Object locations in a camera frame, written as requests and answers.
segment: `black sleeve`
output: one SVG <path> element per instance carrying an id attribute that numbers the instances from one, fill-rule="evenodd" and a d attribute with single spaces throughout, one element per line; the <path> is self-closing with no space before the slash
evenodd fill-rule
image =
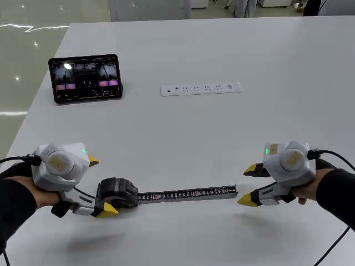
<path id="1" fill-rule="evenodd" d="M 14 180 L 0 180 L 0 254 L 6 241 L 37 208 L 31 192 Z"/>
<path id="2" fill-rule="evenodd" d="M 320 181 L 317 202 L 355 230 L 354 195 L 355 175 L 343 169 L 334 169 Z"/>

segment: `person's right hand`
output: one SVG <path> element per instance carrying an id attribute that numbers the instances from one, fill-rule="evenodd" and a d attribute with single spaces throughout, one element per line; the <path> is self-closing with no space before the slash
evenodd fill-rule
<path id="1" fill-rule="evenodd" d="M 313 181 L 302 186 L 291 188 L 291 193 L 295 197 L 298 197 L 299 204 L 301 205 L 306 204 L 308 198 L 314 201 L 317 200 L 318 185 L 322 180 L 322 178 L 332 170 L 334 169 L 333 168 L 319 169 L 316 171 L 316 178 Z"/>

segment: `white table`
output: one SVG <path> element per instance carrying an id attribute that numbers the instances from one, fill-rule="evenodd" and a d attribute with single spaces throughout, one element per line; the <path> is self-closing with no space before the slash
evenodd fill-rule
<path id="1" fill-rule="evenodd" d="M 237 183 L 242 196 L 271 182 L 242 176 L 269 141 L 308 141 L 354 162 L 354 24 L 353 17 L 72 24 L 56 56 L 116 53 L 124 97 L 56 106 L 47 73 L 9 155 L 85 142 L 100 160 L 79 186 L 90 193 L 115 176 L 141 191 Z M 161 84 L 230 80 L 244 92 L 159 95 Z M 44 208 L 7 249 L 12 265 L 313 265 L 344 228 L 314 202 L 148 204 L 107 220 L 59 219 Z M 353 265 L 354 244 L 351 232 L 323 265 Z"/>

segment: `person's left hand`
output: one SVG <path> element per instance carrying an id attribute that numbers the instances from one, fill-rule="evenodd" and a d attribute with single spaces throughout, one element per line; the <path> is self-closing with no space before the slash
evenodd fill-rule
<path id="1" fill-rule="evenodd" d="M 50 192 L 45 191 L 39 187 L 37 187 L 31 177 L 25 176 L 13 176 L 8 177 L 6 179 L 11 179 L 19 182 L 23 186 L 25 186 L 33 195 L 36 203 L 37 209 L 44 207 L 44 206 L 53 206 L 60 201 L 60 195 L 58 192 Z"/>

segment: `tape measure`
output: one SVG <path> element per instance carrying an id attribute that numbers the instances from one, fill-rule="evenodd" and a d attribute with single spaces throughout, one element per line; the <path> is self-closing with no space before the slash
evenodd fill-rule
<path id="1" fill-rule="evenodd" d="M 235 198 L 237 193 L 236 185 L 139 193 L 129 180 L 112 177 L 101 181 L 97 198 L 110 203 L 114 208 L 133 208 L 147 203 Z"/>

